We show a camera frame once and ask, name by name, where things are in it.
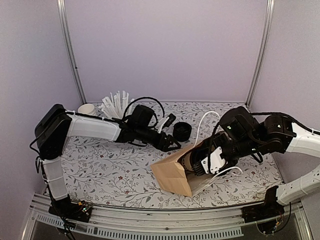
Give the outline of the stack of black cup lids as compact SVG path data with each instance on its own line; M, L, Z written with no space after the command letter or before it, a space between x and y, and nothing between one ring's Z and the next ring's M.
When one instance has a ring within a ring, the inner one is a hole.
M177 122L173 126L173 137L178 142L186 142L189 140L192 132L192 126L187 122Z

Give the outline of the brown paper bag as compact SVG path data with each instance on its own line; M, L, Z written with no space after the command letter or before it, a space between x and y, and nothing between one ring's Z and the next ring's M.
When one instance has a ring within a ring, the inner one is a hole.
M204 174L197 176L193 173L190 164L191 151L204 141L199 140L199 135L202 122L209 114L214 114L220 119L220 115L216 111L210 110L205 112L199 121L195 141L192 145L186 146L150 166L153 175L162 190L173 194L194 197L208 188L215 179L222 174L226 174L231 170L235 170L235 176L239 176L243 173L242 169L236 165L226 166L225 170L222 170L215 175Z

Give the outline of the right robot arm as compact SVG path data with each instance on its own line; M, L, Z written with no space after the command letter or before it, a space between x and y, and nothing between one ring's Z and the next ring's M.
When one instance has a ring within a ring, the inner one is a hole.
M254 154L298 153L320 156L320 133L304 126L288 114L265 112L265 120L259 123L256 113L244 107L232 108L218 121L228 140L213 147L210 138L207 158L202 166L205 173L217 175L224 162Z

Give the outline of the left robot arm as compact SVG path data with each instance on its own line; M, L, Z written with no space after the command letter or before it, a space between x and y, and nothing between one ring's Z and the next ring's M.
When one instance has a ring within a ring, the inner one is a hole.
M55 104L37 124L35 139L29 148L37 153L37 169L42 171L55 209L63 216L74 213L74 205L68 196L61 156L71 137L103 139L115 143L134 145L140 141L142 146L151 145L162 152L181 148L181 144L170 134L163 132L175 117L170 114L158 119L155 111L138 104L128 114L126 107L121 117L99 117L68 111L62 104Z

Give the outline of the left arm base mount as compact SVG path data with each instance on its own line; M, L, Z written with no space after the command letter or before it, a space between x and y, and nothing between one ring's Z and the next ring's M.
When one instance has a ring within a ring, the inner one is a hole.
M49 207L49 213L58 216L63 223L63 228L67 233L71 232L76 225L70 220L88 223L92 214L92 205L84 200L76 203L72 202L70 196L61 200L55 200L53 197L50 198L51 204Z

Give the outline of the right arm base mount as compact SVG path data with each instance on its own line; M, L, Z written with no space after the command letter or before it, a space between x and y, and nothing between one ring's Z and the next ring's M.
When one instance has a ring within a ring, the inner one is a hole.
M273 218L282 217L285 213L284 206L278 203L277 189L278 186L269 188L264 196L264 201L260 204L245 206L241 208L241 217L245 223ZM265 235L274 234L280 225L279 220L271 220L269 222L259 223L258 230Z

